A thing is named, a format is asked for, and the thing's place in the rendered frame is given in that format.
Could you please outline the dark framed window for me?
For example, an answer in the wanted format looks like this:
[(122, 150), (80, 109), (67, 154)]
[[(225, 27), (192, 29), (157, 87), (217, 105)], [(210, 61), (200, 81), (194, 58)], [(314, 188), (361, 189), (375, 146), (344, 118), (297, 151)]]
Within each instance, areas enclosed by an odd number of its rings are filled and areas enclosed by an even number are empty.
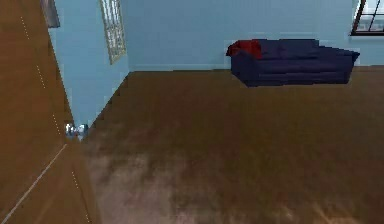
[(350, 35), (384, 37), (384, 0), (357, 0)]

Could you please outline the brown wooden room door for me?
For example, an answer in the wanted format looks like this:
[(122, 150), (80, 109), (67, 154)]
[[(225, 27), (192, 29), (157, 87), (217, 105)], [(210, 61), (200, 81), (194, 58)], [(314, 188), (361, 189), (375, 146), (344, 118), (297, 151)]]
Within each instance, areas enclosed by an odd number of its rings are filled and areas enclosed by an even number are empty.
[(39, 0), (0, 0), (0, 224), (102, 224)]

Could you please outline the silver round door knob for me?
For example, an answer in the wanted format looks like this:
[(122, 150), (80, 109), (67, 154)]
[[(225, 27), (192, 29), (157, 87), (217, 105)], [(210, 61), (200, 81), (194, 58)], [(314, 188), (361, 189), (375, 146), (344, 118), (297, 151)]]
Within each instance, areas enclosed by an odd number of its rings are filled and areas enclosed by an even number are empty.
[(68, 123), (64, 126), (65, 136), (67, 138), (75, 138), (77, 137), (79, 140), (82, 140), (88, 133), (88, 125), (81, 124), (76, 126), (72, 123)]

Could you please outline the red cloth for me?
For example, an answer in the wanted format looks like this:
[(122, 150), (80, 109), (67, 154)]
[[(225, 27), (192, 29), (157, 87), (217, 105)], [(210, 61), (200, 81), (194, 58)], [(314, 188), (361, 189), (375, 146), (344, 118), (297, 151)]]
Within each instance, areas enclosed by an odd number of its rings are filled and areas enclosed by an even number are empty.
[(261, 45), (257, 39), (237, 40), (236, 42), (232, 43), (227, 48), (226, 55), (227, 56), (234, 56), (240, 50), (243, 50), (243, 51), (249, 53), (250, 55), (252, 55), (256, 59), (262, 58)]

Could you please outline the dark blue sofa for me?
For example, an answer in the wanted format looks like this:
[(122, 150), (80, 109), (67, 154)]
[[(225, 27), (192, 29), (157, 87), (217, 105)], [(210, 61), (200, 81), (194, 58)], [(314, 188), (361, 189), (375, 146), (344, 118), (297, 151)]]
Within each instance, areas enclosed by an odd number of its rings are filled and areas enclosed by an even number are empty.
[(262, 58), (240, 50), (231, 73), (247, 87), (347, 84), (359, 52), (321, 46), (317, 39), (257, 39)]

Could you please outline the grey framed wall picture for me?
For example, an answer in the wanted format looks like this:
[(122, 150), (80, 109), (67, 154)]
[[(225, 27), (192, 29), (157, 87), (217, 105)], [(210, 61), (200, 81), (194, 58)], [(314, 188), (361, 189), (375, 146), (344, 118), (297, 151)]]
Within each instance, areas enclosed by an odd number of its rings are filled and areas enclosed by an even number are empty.
[(55, 5), (55, 0), (40, 0), (46, 24), (49, 28), (59, 28), (60, 20)]

